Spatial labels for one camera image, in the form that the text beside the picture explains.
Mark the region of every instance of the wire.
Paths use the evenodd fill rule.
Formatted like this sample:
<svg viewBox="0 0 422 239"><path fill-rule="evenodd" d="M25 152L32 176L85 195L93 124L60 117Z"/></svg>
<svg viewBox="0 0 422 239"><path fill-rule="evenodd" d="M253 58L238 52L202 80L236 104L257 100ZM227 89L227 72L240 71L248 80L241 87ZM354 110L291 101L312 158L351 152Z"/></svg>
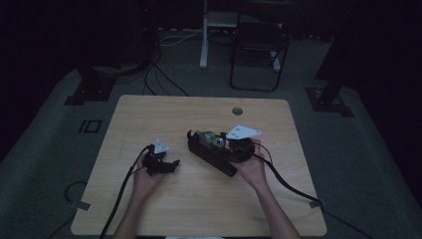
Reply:
<svg viewBox="0 0 422 239"><path fill-rule="evenodd" d="M51 239L56 236L63 228L65 228L72 220L74 220L75 215L71 216L66 220L59 228L57 228L52 234L50 234L46 239Z"/></svg>
<svg viewBox="0 0 422 239"><path fill-rule="evenodd" d="M168 78L167 75L165 75L165 73L158 67L158 65L155 62L151 61L151 63L165 77L165 79L167 79L168 82L170 82L174 87L179 89L186 97L189 97L189 94L187 94L182 88L180 88L179 86L177 86L177 84L171 81L171 79Z"/></svg>
<svg viewBox="0 0 422 239"><path fill-rule="evenodd" d="M71 187L73 187L77 184L84 184L85 186L87 186L87 183L85 181L76 181L76 182L73 182L69 186L66 187L66 189L65 189L65 199L70 204L72 204L73 200L69 196L69 190L71 189ZM46 239L51 239L54 236L56 236L56 234L59 233L63 228L65 228L70 222L72 222L74 220L74 218L75 218L75 214L72 215L71 217L69 217L60 227L58 227L54 232L52 232Z"/></svg>
<svg viewBox="0 0 422 239"><path fill-rule="evenodd" d="M157 93L149 86L148 84L148 74L151 71L151 69L154 69L155 72L155 78L158 82L158 84L160 85L160 87L166 92L166 94L168 96L170 96L170 93L164 88L164 86L161 84L161 82L158 79L158 76L156 74L156 70L158 70L162 76L164 76L164 78L171 83L174 87L176 87L177 89L179 89L186 97L189 97L189 94L187 94L181 87L179 87L176 83L174 83L169 77L167 77L167 75L165 75L165 73L158 67L157 62L154 61L150 61L151 66L148 68L148 70L146 70L145 74L143 75L143 89L142 89L142 94L144 95L145 93L145 88L147 88L153 95L157 96Z"/></svg>
<svg viewBox="0 0 422 239"><path fill-rule="evenodd" d="M144 152L145 152L148 148L150 148L150 145L146 146L146 147L145 147L145 148L144 148L144 149L143 149L143 150L139 153L139 156L136 158L136 160L134 161L133 165L130 167L129 171L127 172L126 177L124 178L123 183L121 184L120 191L119 191L118 196L117 196L117 200L115 201L114 207L113 207L113 209L112 209L112 211L111 211L111 214L110 214L110 216L109 216L109 218L108 218L108 220L107 220L107 222L106 222L106 224L105 224L105 227L103 228L103 231L102 231L102 234L100 235L100 238L105 238L105 236L106 236L106 231L108 230L109 225L111 224L112 219L114 218L115 213L117 212L118 205L120 204L121 197L123 196L124 189L126 188L126 184L127 184L128 180L129 180L130 176L131 176L131 175L132 175L132 173L133 173L133 169L136 167L137 162L141 159L141 157L142 157L143 153L144 153Z"/></svg>
<svg viewBox="0 0 422 239"><path fill-rule="evenodd" d="M261 146L263 149L265 149L265 150L267 151L267 153L268 153L269 157L271 158L271 155L270 155L269 151L268 151L265 147L263 147L262 145L260 145L260 144L258 144L258 143L254 143L254 144L259 145L259 146ZM362 235L363 235L363 236L365 236L366 238L373 239L373 237L369 236L366 232L364 232L364 231L362 231L362 230L358 229L357 227L355 227L355 226L351 225L350 223L348 223L348 222L344 221L343 219L341 219L341 218L339 218L339 217L337 217L337 216L333 215L332 213L330 213L330 212L326 211L326 209L324 208L323 203L322 203L322 201L321 201L321 200L319 200L319 199L317 199L317 198L315 198L315 197L309 196L309 195L307 195L307 194L305 194L305 193L303 193L303 192L301 192L301 191L299 191L299 190L297 190L297 189L293 188L292 186L290 186L290 185L289 185L289 184L288 184L288 183L287 183L287 182L286 182L286 181L285 181L285 180L284 180L284 179L280 176L280 174L277 172L276 168L273 166L273 163L272 163L272 162L270 162L270 161L268 161L268 160L264 159L263 157L261 157L261 156L257 155L256 153L253 153L253 155L254 155L254 156L256 156L256 157L258 157L258 158L260 158L261 160L263 160L263 161L264 161L264 162L265 162L265 163L266 163L266 164L270 167L270 169L274 172L274 174L275 174L276 178L280 181L280 183L282 183L282 185L283 185L283 186L285 186L286 188L288 188L290 191L292 191L292 192L294 192L295 194L300 195L300 196L302 196L302 197L304 197L304 198L307 198L307 199L309 199L309 200L311 200L311 201L313 201L313 202L316 202L316 203L319 205L319 208L320 208L321 212L323 212L324 214L326 214L326 215L328 215L328 216L330 216L330 217L332 217L332 218L336 219L337 221L339 221L339 222L343 223L344 225L346 225L346 226L350 227L351 229L355 230L356 232L358 232L358 233L362 234Z"/></svg>
<svg viewBox="0 0 422 239"><path fill-rule="evenodd" d="M161 84L160 80L158 79L158 75L157 75L157 69L154 68L154 74L155 74L155 79L157 80L158 85L165 91L165 93L170 96L170 94L168 93L168 91L165 90L164 86Z"/></svg>
<svg viewBox="0 0 422 239"><path fill-rule="evenodd" d="M66 200L67 200L69 203L72 203L72 202L73 202L73 200L71 199L71 197L69 197L69 189L71 189L71 187L73 187L73 186L75 186L75 185L77 185L77 184L83 184L83 185L87 186L87 183L86 183L85 181L76 181L76 182L74 182L74 183L70 184L70 185L66 188L66 190L65 190L65 198L66 198Z"/></svg>
<svg viewBox="0 0 422 239"><path fill-rule="evenodd" d="M181 40L179 40L179 41L177 41L177 42L175 42L175 43L173 43L173 44L168 44L168 45L163 45L163 44L160 44L160 46L161 47L173 47L173 46L176 46L176 45L178 45L179 43L181 43L181 42L183 42L183 41L185 41L185 40L187 40L187 39L189 39L189 38L191 38L191 37L194 37L197 33L199 33L201 31L201 29L199 29L199 30L197 30L197 31L195 31L194 33L192 33L191 35L188 35L188 36L180 36L180 37L182 37L182 39ZM160 40L160 42L163 42L163 41L165 41L165 40L167 40L167 39L171 39L171 38L180 38L179 36L169 36L169 37L165 37L165 38L163 38L163 39L161 39Z"/></svg>

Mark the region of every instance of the black equipment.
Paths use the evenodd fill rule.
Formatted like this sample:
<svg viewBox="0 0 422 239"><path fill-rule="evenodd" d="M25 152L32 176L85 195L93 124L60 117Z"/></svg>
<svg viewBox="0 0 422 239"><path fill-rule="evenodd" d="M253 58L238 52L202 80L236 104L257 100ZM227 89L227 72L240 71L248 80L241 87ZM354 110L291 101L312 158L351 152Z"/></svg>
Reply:
<svg viewBox="0 0 422 239"><path fill-rule="evenodd" d="M192 135L190 130L187 138L191 152L230 177L236 174L237 169L229 161L246 161L255 152L250 138L228 139L225 132L195 131Z"/></svg>

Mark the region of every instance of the wooden table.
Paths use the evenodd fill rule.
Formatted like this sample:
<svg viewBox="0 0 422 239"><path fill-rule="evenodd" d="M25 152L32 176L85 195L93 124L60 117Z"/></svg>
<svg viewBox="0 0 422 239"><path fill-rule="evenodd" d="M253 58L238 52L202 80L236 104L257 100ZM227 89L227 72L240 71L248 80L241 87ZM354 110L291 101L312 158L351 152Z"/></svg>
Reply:
<svg viewBox="0 0 422 239"><path fill-rule="evenodd" d="M234 107L241 108L243 114L235 116ZM223 174L187 146L186 134L191 129L228 132L237 123L259 129L262 134L258 138L282 177L294 188L317 196L286 101L122 96L82 199L92 207L89 211L78 209L72 232L101 234L128 169L146 145L160 139L170 147L164 160L181 162L148 199L138 235L269 236L257 196L240 174ZM276 198L300 234L325 234L319 208L311 209L307 199L281 185L268 167L266 171ZM117 227L131 188L130 179L107 234Z"/></svg>

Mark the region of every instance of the black chair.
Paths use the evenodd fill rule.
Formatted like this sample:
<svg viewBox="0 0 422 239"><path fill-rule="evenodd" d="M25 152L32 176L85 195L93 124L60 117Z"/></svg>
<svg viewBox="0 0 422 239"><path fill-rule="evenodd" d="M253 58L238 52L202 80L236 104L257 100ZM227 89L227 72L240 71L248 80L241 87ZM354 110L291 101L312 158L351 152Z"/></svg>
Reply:
<svg viewBox="0 0 422 239"><path fill-rule="evenodd" d="M301 8L288 1L254 0L243 2L240 7L235 41L231 55L230 85L234 89L258 92L272 92L280 84L283 65L289 49L291 33L302 16ZM275 84L270 88L236 86L233 81L237 49L248 52L266 51L271 59L271 66L283 52L280 69Z"/></svg>

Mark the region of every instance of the right hand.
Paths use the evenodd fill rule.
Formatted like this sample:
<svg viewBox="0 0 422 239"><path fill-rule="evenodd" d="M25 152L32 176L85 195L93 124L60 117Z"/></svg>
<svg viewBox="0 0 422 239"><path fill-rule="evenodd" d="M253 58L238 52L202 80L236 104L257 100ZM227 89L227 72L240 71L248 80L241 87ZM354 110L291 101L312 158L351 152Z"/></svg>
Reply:
<svg viewBox="0 0 422 239"><path fill-rule="evenodd" d="M261 143L258 139L251 138L252 143ZM261 147L254 144L255 154L264 157L261 153ZM243 179L247 181L253 188L260 187L267 184L265 175L264 161L255 155L252 155L248 160L243 162L230 162L242 175Z"/></svg>

